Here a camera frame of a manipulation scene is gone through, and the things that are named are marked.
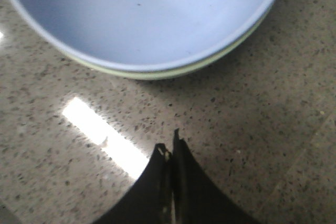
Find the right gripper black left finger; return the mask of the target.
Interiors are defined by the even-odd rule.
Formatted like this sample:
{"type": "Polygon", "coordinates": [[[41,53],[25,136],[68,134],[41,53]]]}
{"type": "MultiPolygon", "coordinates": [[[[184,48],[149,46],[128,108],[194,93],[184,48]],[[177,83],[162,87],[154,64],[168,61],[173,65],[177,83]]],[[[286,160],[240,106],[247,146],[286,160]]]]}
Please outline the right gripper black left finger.
{"type": "Polygon", "coordinates": [[[129,191],[96,223],[172,223],[171,153],[156,144],[129,191]]]}

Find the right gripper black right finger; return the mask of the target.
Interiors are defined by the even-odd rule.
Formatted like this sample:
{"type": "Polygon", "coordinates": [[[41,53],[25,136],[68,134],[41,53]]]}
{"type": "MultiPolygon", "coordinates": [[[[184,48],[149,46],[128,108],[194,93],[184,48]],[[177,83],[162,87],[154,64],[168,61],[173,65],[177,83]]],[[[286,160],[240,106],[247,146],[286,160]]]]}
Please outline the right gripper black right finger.
{"type": "Polygon", "coordinates": [[[259,223],[211,181],[174,131],[172,185],[176,223],[259,223]]]}

